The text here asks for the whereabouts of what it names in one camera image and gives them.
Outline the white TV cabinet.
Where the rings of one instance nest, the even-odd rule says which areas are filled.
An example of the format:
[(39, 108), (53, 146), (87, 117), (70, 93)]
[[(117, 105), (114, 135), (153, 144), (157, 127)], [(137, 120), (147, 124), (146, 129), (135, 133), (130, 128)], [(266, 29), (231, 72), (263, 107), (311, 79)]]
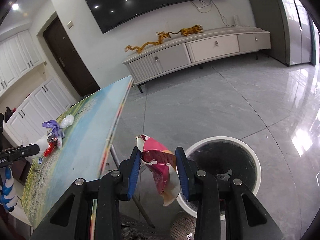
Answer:
[(124, 61), (134, 84), (148, 81), (191, 66), (235, 55), (271, 48), (270, 32), (256, 27), (227, 27), (190, 36), (168, 38), (158, 46), (146, 46)]

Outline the wall light switch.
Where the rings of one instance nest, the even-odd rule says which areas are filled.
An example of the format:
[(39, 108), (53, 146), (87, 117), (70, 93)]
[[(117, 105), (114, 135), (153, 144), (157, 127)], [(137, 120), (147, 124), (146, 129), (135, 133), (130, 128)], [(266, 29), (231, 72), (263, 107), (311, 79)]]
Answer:
[(72, 22), (72, 21), (68, 22), (68, 23), (67, 23), (67, 27), (68, 27), (68, 29), (71, 29), (71, 27), (72, 27), (73, 25), (74, 25), (74, 24), (73, 24), (73, 22)]

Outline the white lower shoe cabinet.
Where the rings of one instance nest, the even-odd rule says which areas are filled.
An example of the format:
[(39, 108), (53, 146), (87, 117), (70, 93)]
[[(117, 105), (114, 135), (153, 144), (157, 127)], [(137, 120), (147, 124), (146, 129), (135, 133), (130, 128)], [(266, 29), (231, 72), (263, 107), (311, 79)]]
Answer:
[(23, 137), (33, 143), (47, 134), (43, 122), (57, 119), (75, 103), (65, 86), (50, 77), (17, 107), (4, 124), (5, 134), (15, 145), (20, 145)]

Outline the white power strip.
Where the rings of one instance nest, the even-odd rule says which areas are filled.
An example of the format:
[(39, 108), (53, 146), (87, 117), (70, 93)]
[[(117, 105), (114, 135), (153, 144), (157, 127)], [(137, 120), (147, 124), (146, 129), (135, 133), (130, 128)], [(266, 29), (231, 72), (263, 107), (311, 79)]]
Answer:
[(240, 24), (239, 24), (238, 16), (237, 16), (237, 15), (233, 15), (233, 19), (234, 19), (234, 25), (235, 25), (236, 27), (239, 27)]

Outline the small white plastic bag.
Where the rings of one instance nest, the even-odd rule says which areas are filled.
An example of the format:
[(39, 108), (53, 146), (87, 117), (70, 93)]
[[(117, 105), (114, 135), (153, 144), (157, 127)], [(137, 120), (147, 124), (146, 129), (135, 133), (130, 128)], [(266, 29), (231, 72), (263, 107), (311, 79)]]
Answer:
[(43, 154), (46, 149), (49, 148), (48, 136), (44, 135), (40, 139), (38, 139), (35, 144), (39, 146), (39, 154)]

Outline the white round trash bin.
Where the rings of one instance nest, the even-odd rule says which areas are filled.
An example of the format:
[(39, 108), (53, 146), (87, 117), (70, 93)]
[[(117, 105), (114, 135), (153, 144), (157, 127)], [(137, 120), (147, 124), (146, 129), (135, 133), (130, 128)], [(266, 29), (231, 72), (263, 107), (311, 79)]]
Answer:
[(240, 179), (256, 195), (261, 184), (261, 165), (256, 153), (245, 142), (226, 136), (198, 141), (185, 150), (188, 160), (218, 180)]

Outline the golden dragon figurine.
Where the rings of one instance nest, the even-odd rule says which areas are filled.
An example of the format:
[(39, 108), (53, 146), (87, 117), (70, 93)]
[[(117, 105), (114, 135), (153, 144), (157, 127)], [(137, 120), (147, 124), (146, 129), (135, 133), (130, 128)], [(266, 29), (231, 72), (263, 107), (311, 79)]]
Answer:
[(140, 54), (144, 49), (145, 47), (149, 46), (149, 45), (152, 45), (152, 46), (159, 46), (160, 44), (163, 44), (164, 40), (166, 38), (171, 38), (170, 34), (169, 33), (166, 33), (164, 31), (162, 32), (157, 32), (157, 35), (158, 35), (158, 40), (157, 41), (149, 41), (149, 42), (145, 42), (142, 46), (126, 46), (124, 51), (125, 52), (128, 52), (129, 50), (130, 51), (135, 51), (136, 53)]

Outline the clear white plastic bag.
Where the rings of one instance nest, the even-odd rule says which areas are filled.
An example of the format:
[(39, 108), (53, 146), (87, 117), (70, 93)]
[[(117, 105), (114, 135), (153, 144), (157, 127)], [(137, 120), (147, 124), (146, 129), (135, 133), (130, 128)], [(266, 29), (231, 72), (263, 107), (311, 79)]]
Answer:
[(73, 124), (73, 122), (74, 122), (74, 116), (69, 114), (63, 118), (63, 120), (60, 123), (60, 127), (67, 128), (67, 127), (71, 126)]

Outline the grey tall cabinet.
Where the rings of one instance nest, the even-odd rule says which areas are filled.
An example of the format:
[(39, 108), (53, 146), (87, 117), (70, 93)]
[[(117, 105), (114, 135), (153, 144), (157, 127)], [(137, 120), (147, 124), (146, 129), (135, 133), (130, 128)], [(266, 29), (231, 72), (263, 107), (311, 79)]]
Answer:
[(270, 32), (269, 55), (293, 66), (318, 60), (316, 27), (300, 0), (249, 0), (258, 28)]

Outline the dark brown entrance door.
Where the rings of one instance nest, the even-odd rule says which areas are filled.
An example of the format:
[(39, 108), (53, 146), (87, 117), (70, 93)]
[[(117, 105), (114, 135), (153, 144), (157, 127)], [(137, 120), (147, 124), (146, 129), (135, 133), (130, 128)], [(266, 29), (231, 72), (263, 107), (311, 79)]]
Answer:
[(53, 19), (43, 36), (60, 68), (80, 96), (90, 95), (100, 89), (58, 17)]

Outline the white upper wall cabinet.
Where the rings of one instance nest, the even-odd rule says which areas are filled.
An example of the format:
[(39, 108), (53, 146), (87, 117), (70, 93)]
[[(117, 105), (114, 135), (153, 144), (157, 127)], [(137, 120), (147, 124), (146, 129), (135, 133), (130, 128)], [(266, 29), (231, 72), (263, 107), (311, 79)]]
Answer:
[(1, 42), (0, 61), (1, 95), (25, 74), (43, 63), (28, 30)]

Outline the pink red paper carton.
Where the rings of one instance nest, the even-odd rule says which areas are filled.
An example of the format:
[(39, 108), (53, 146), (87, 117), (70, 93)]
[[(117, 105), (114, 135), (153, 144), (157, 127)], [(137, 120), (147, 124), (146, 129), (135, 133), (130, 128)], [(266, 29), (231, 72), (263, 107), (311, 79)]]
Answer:
[(142, 153), (141, 163), (151, 171), (157, 192), (163, 198), (163, 205), (169, 206), (181, 190), (177, 158), (163, 144), (148, 135), (139, 135), (136, 140)]

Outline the purple plastic bag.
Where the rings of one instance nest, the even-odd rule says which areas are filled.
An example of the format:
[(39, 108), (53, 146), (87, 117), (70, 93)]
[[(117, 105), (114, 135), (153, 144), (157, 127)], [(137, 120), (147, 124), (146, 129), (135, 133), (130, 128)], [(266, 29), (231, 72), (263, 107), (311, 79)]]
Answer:
[(61, 138), (65, 137), (65, 134), (60, 127), (60, 125), (55, 120), (49, 120), (42, 123), (42, 127), (51, 129), (53, 138)]

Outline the golden tiger figurine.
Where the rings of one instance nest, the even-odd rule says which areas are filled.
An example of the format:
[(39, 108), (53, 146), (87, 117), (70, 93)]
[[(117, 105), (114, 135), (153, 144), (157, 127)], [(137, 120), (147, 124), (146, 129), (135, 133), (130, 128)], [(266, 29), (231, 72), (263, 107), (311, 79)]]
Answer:
[(190, 28), (183, 28), (180, 30), (182, 36), (190, 36), (193, 34), (198, 34), (203, 32), (203, 27), (201, 25), (194, 25)]

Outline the red chip wrapper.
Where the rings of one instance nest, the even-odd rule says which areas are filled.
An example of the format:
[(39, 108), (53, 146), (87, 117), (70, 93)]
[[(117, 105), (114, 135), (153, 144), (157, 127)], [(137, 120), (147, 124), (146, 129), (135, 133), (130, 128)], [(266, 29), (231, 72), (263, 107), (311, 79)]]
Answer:
[(57, 148), (57, 140), (54, 139), (48, 143), (48, 148), (43, 152), (44, 157), (48, 157)]

